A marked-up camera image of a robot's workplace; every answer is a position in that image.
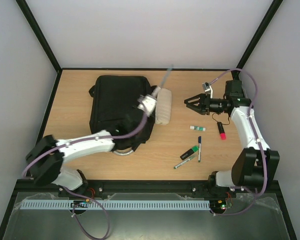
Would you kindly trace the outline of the beige pencil case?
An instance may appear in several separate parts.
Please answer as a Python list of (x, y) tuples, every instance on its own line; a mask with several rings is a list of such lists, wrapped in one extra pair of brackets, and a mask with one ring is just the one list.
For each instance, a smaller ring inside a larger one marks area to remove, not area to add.
[(171, 119), (172, 112), (172, 92), (162, 88), (156, 96), (155, 124), (167, 125)]

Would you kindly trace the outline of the black student bag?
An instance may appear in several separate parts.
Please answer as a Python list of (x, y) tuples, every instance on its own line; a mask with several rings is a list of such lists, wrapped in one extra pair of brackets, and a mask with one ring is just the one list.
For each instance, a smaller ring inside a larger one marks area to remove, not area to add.
[(135, 130), (144, 113), (138, 109), (138, 99), (150, 95), (155, 88), (144, 76), (99, 76), (89, 90), (91, 133), (106, 130), (112, 136), (121, 136)]

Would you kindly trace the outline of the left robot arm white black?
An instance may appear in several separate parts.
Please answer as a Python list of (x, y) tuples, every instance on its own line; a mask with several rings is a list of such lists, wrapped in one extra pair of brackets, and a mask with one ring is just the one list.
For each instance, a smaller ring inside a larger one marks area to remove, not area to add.
[(66, 164), (97, 153), (129, 155), (135, 151), (134, 145), (144, 142), (140, 135), (147, 120), (148, 117), (143, 115), (131, 129), (119, 125), (72, 139), (55, 139), (53, 135), (47, 135), (26, 156), (26, 167), (21, 175), (26, 178), (29, 173), (39, 187), (54, 184), (76, 191), (84, 185), (84, 175), (81, 170)]

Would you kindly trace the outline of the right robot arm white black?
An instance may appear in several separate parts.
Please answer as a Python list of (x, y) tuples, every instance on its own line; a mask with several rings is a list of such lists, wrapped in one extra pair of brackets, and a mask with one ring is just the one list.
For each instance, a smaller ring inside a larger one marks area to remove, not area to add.
[(242, 94), (212, 98), (201, 93), (184, 100), (187, 108), (201, 114), (228, 114), (234, 123), (242, 151), (227, 171), (212, 173), (214, 180), (208, 183), (208, 191), (219, 196), (226, 188), (259, 188), (262, 195), (271, 184), (277, 170), (280, 155), (272, 150), (263, 138), (255, 119), (252, 100)]

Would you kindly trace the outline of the green glue stick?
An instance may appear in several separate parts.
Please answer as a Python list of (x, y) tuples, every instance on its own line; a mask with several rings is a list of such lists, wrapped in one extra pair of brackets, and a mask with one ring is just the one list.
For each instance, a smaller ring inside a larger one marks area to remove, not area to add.
[(206, 130), (205, 127), (202, 127), (202, 126), (195, 126), (195, 125), (191, 125), (189, 127), (191, 130), (195, 130), (195, 131), (201, 131), (201, 132), (204, 132)]

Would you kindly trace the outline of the pink highlighter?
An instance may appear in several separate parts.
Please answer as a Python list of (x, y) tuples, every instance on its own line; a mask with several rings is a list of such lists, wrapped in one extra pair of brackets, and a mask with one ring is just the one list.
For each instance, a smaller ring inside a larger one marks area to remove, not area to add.
[(220, 138), (222, 140), (226, 140), (227, 136), (226, 136), (226, 133), (225, 133), (225, 130), (224, 130), (224, 127), (223, 127), (223, 123), (218, 121), (217, 122), (217, 127), (218, 127)]

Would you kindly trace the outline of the blue capped marker pen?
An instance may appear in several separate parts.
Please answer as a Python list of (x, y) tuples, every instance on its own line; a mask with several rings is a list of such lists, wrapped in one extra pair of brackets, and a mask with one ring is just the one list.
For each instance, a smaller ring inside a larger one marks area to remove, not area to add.
[(198, 162), (201, 162), (202, 155), (202, 136), (198, 137)]

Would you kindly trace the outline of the green black highlighter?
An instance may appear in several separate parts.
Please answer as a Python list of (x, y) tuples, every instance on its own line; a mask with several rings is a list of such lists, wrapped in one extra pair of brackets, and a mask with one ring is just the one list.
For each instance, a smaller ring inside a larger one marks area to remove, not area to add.
[(186, 160), (187, 158), (189, 158), (191, 155), (193, 155), (194, 153), (196, 153), (199, 150), (199, 147), (197, 145), (193, 146), (192, 148), (190, 148), (189, 150), (187, 150), (185, 153), (183, 153), (180, 156), (180, 159)]

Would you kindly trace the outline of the green capped marker pen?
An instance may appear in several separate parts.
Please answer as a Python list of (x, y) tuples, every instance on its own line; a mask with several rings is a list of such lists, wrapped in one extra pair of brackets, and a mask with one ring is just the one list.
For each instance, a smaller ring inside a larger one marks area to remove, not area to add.
[(178, 169), (179, 167), (183, 166), (184, 164), (190, 162), (193, 158), (195, 158), (195, 156), (191, 156), (185, 160), (183, 160), (182, 162), (180, 162), (179, 164), (175, 165), (173, 168), (176, 170)]

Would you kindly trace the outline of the black aluminium frame rail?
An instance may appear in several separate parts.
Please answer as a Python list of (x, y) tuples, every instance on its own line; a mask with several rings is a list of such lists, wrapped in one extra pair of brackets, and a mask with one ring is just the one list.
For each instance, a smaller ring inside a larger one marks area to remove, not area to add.
[[(76, 194), (95, 198), (105, 199), (107, 196), (123, 194), (178, 194), (180, 196), (190, 196), (193, 198), (225, 198), (229, 193), (234, 197), (228, 187), (212, 186), (208, 180), (172, 180), (172, 181), (147, 181), (147, 180), (88, 180), (78, 190), (72, 190)], [(36, 186), (33, 180), (17, 180), (14, 190), (16, 192), (51, 192), (59, 196), (67, 196), (61, 186), (48, 184), (46, 186)], [(265, 193), (282, 196), (278, 181), (273, 181), (266, 189)]]

